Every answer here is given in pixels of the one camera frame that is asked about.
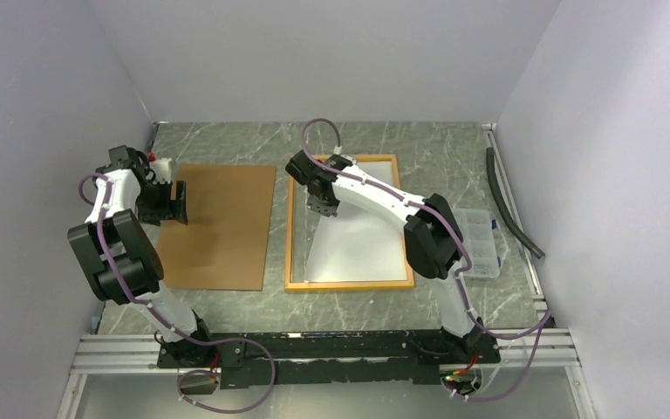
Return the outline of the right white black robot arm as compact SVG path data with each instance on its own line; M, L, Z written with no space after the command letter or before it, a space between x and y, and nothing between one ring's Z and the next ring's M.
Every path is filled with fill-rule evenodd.
M400 232L407 264L428 280L436 294L448 357L464 362L476 354L482 322L463 284L473 260L443 196L407 193L369 176L355 160L343 155L319 161L301 150L285 170L305 187L308 206L319 215L336 216L341 204L351 204Z

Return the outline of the brown cardboard backing board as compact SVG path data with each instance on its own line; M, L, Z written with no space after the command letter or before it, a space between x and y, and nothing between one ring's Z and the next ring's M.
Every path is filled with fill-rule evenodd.
M276 167L180 166L188 223L161 226L156 249L174 290L260 291Z

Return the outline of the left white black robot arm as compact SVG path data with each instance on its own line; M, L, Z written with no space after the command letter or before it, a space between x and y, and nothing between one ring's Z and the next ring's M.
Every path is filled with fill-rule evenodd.
M195 367L208 364L215 343L201 318L164 284L158 251L143 226L188 223L186 183L168 179L169 161L150 161L140 150L118 146L109 163L85 177L96 188L86 220L67 239L100 301L142 314L168 345Z

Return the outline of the building and sky photo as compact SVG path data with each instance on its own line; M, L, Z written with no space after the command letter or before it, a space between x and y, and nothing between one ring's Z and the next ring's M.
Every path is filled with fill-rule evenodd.
M403 238L390 223L341 203L336 216L304 212L304 263L298 282L407 281Z

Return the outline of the yellow wooden picture frame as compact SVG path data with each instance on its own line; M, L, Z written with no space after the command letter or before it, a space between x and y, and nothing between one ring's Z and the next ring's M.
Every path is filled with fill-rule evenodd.
M298 282L301 273L299 266L304 263L304 219L307 210L305 189L293 179L288 180L287 190L287 221L284 257L284 289L287 292L334 292L334 291L381 291L405 290L415 285L414 271L406 261L403 241L404 260L408 265L407 281L389 282L342 282L342 283L309 283Z

